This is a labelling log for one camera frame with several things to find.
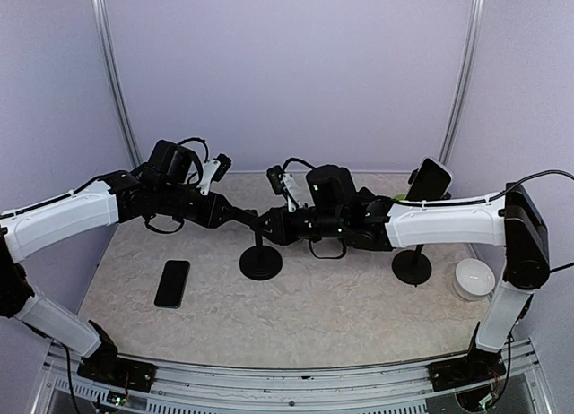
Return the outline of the black gooseneck phone stand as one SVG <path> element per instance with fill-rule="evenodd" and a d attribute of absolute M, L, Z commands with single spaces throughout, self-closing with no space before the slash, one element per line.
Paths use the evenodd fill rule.
<path fill-rule="evenodd" d="M 255 244 L 240 256 L 239 269 L 251 280 L 271 280 L 283 267 L 282 256 L 275 248 L 264 244 L 263 235 L 254 232 L 254 237 Z"/>

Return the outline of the blue-edged black smartphone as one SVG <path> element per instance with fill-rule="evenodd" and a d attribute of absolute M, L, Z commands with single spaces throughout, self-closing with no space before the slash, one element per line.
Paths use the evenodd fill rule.
<path fill-rule="evenodd" d="M 163 268 L 153 304 L 158 308 L 181 306 L 190 269 L 189 261 L 168 260 Z"/>

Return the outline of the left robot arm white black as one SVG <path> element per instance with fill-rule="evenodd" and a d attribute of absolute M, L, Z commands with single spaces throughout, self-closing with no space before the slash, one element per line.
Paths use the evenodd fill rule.
<path fill-rule="evenodd" d="M 201 159 L 184 142 L 156 142 L 150 158 L 131 170 L 96 176 L 84 185 L 1 215 L 1 315 L 52 338 L 109 383 L 125 374 L 125 361 L 96 323 L 46 298 L 27 281 L 23 262 L 38 251 L 92 229 L 161 215 L 179 225 L 190 221 L 216 229 L 228 221 L 249 224 L 256 212 L 242 210 L 212 191 L 231 160 Z"/>

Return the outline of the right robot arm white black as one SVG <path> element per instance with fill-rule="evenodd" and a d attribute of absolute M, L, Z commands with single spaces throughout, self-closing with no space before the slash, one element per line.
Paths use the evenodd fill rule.
<path fill-rule="evenodd" d="M 272 208 L 251 228 L 274 244 L 334 237 L 367 251 L 430 244 L 503 246 L 506 265 L 459 374 L 480 380 L 494 364 L 529 298 L 550 276 L 547 227 L 520 182 L 498 194 L 461 200 L 395 201 L 357 189 L 347 168 L 324 165 L 306 181 L 312 206 Z"/>

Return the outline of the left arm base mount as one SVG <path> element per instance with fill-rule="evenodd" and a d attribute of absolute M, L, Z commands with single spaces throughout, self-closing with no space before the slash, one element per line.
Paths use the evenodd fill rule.
<path fill-rule="evenodd" d="M 94 382 L 149 393 L 156 375 L 156 366 L 121 358 L 108 334 L 92 320 L 88 324 L 97 333 L 100 345 L 90 356 L 81 360 L 77 374 Z"/>

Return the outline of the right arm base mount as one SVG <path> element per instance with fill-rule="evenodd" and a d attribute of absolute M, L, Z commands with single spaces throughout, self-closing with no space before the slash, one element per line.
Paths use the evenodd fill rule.
<path fill-rule="evenodd" d="M 427 366 L 434 392 L 476 384 L 493 379 L 495 375 L 506 374 L 502 349 L 491 352 L 477 347 L 478 328 L 479 325 L 476 325 L 464 356 L 435 361 Z"/>

